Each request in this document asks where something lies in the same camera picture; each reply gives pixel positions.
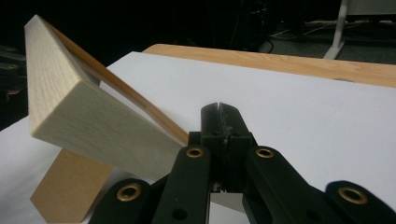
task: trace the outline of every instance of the light wooden block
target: light wooden block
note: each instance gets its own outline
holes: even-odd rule
[[[25,37],[31,135],[76,152],[63,149],[32,196],[44,219],[82,221],[112,170],[109,164],[152,180],[170,172],[186,132],[38,16],[26,24]],[[98,79],[163,130],[101,90]]]
[[[31,135],[145,178],[167,175],[183,144],[100,89],[39,17],[25,28]]]
[[[80,223],[113,167],[62,150],[31,197],[48,223]]]

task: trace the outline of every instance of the wooden board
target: wooden board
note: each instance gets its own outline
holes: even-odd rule
[[[396,65],[304,58],[226,49],[204,49],[158,44],[145,53],[211,63],[266,69],[310,77],[324,77],[384,87],[396,87]]]
[[[78,154],[60,153],[32,202],[47,221],[78,222],[94,200],[92,194],[78,190],[103,186],[103,181],[87,182],[86,177],[103,180],[112,169],[105,163],[92,164],[86,157],[156,180],[169,173],[187,134],[89,54],[61,33],[53,32],[57,31],[38,16],[25,26],[31,135]],[[147,111],[167,133],[101,90],[97,78],[121,89],[118,91]],[[73,174],[64,171],[69,168]],[[69,184],[60,179],[68,179]],[[59,194],[75,197],[67,204],[67,216]]]
[[[62,150],[31,197],[48,223],[80,223],[113,167]]]

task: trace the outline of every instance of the black plastic part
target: black plastic part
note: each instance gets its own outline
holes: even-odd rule
[[[273,223],[344,223],[273,148],[251,148],[246,164]]]
[[[189,143],[187,146],[200,145],[201,144],[201,132],[189,132]]]
[[[8,91],[0,90],[0,104],[6,103],[9,101]]]
[[[332,208],[347,223],[396,223],[395,212],[367,189],[348,182],[330,183],[325,191]]]
[[[146,203],[147,209],[145,214],[146,220],[149,220],[147,223],[151,223],[151,220],[154,217],[158,203],[160,202],[161,196],[163,195],[163,190],[165,189],[168,176],[169,175],[164,176],[149,187],[149,198],[148,202]]]
[[[201,109],[201,142],[212,154],[211,180],[223,186],[225,176],[225,135],[221,126],[218,104]]]
[[[246,184],[244,159],[252,147],[252,135],[242,119],[239,110],[233,106],[220,104],[219,113],[223,131],[227,135],[225,153],[224,187],[227,192],[242,193]]]
[[[249,180],[242,197],[242,205],[250,224],[270,224],[272,216],[254,183]]]
[[[140,194],[129,202],[122,202],[118,199],[118,191],[130,184],[140,186]],[[106,193],[104,198],[96,206],[95,211],[90,219],[91,224],[110,224],[110,223],[128,223],[144,224],[150,223],[152,214],[150,213],[150,186],[140,179],[125,179]]]
[[[208,149],[200,146],[183,147],[168,176],[152,223],[207,223],[209,172]]]

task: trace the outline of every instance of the screw hole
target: screw hole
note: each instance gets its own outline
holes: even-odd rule
[[[117,198],[122,202],[129,202],[137,197],[139,197],[141,192],[141,187],[138,184],[130,184],[124,186],[117,191]]]
[[[259,148],[256,150],[256,154],[262,158],[272,158],[274,156],[274,152],[268,148]]]
[[[365,204],[368,201],[366,195],[364,195],[357,189],[349,187],[339,188],[338,194],[340,194],[343,199],[349,201],[350,203]]]
[[[187,156],[191,157],[191,158],[197,158],[197,157],[201,157],[204,155],[204,152],[198,148],[190,148],[187,150]]]
[[[172,214],[172,217],[177,220],[184,220],[187,218],[187,216],[187,211],[180,208],[176,209]]]

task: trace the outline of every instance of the white surface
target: white surface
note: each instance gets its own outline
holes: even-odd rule
[[[334,39],[332,40],[332,46],[324,55],[324,59],[335,59],[345,44],[345,41],[341,41],[341,39],[343,37],[344,25],[347,19],[347,5],[347,0],[341,1],[340,10],[338,12],[337,26],[335,27]]]
[[[395,89],[142,53],[110,69],[186,131],[200,131],[202,106],[233,105],[311,185],[349,180],[396,208]],[[44,223],[29,198],[60,149],[30,137],[27,119],[0,132],[0,146],[0,223]],[[217,204],[210,214],[211,224],[248,223]]]

